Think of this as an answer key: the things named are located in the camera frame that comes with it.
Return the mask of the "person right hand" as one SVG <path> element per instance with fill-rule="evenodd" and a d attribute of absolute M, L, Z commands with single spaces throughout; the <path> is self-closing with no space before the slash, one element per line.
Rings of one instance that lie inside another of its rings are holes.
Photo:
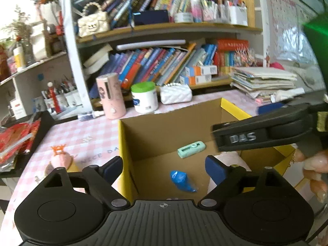
<path fill-rule="evenodd" d="M 295 162 L 304 162 L 303 175 L 310 180 L 310 189 L 323 203 L 327 198 L 327 183 L 322 175 L 327 174 L 327 149 L 316 153 L 312 157 L 306 157 L 298 148 L 294 152 Z"/>

